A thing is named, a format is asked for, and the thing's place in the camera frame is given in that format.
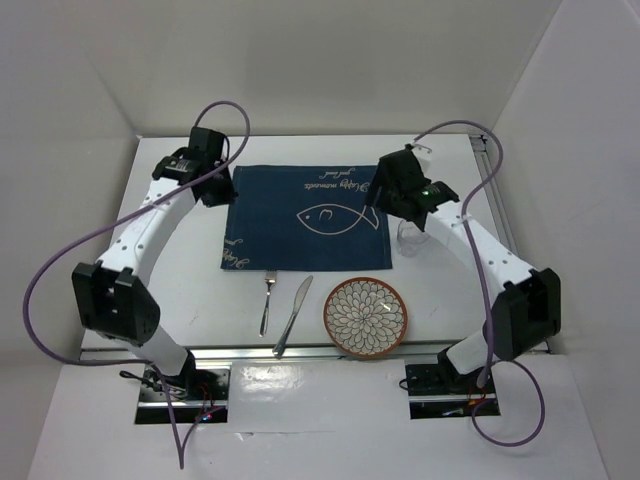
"fork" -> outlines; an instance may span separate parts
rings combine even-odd
[[[262,322],[260,323],[260,336],[264,337],[267,333],[267,324],[269,323],[269,299],[271,298],[271,287],[276,283],[277,272],[269,270],[264,276],[264,282],[267,284],[267,301],[264,304],[264,312],[262,312]]]

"patterned plate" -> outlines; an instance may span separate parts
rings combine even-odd
[[[407,331],[407,308],[380,280],[358,277],[333,289],[324,305],[324,326],[351,355],[374,358],[393,350]]]

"silverware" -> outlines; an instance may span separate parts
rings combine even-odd
[[[291,329],[293,328],[293,322],[296,321],[296,317],[298,316],[298,312],[300,311],[300,307],[302,307],[302,302],[304,301],[304,297],[307,295],[307,291],[309,290],[309,286],[313,281],[313,275],[309,275],[305,278],[302,285],[298,288],[298,293],[296,293],[296,298],[293,300],[293,311],[291,312],[291,317],[289,318],[289,323],[287,323],[287,328],[284,329],[280,340],[276,343],[276,346],[273,347],[271,352],[274,356],[280,358],[284,353],[284,348],[287,343],[287,339],[289,338],[289,334],[291,333]]]
[[[264,304],[264,312],[262,312],[262,322],[260,323],[260,336],[264,337],[267,333],[267,325],[269,323],[269,299],[271,298],[271,287],[276,283],[276,271],[269,270],[264,276],[264,281],[267,284],[267,301]]]

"robotic arm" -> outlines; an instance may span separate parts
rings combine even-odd
[[[380,159],[366,204],[414,222],[474,270],[458,195],[445,183],[425,178],[412,150],[407,145]],[[494,359],[513,360],[560,331],[560,279],[551,269],[537,271],[477,221],[466,220],[488,280]],[[475,376],[484,367],[487,353],[484,328],[440,352],[444,380],[456,383]]]
[[[193,354],[159,325],[160,307],[147,286],[171,234],[198,200],[213,207],[231,203],[237,194],[225,169],[161,205],[157,200],[218,167],[225,142],[222,133],[194,127],[188,147],[165,157],[153,172],[141,208],[154,208],[127,225],[94,264],[80,263],[72,274],[83,326],[153,362],[169,383],[187,391],[207,372],[197,371]]]

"dark blue placemat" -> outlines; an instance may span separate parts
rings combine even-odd
[[[375,166],[236,167],[225,270],[391,268],[384,213],[364,205]]]

